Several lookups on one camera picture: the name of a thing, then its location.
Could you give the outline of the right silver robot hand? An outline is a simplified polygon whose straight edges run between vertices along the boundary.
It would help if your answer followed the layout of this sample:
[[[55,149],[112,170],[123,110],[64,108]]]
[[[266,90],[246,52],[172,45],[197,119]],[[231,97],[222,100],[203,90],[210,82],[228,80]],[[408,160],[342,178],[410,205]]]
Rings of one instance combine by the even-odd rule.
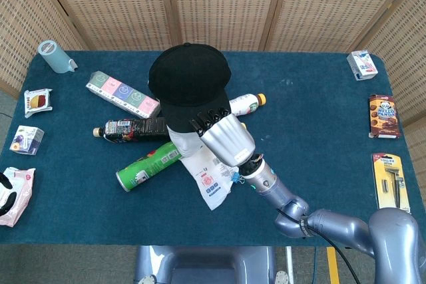
[[[227,166],[239,167],[254,154],[254,139],[228,109],[199,112],[189,123],[206,147]]]

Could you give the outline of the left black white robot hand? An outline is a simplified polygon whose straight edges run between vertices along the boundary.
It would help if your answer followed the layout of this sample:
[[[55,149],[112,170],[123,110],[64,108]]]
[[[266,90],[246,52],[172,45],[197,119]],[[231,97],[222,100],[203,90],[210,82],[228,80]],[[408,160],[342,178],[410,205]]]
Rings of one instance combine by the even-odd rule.
[[[5,174],[1,173],[1,215],[5,215],[13,207],[17,192],[13,190],[13,185],[6,177]]]

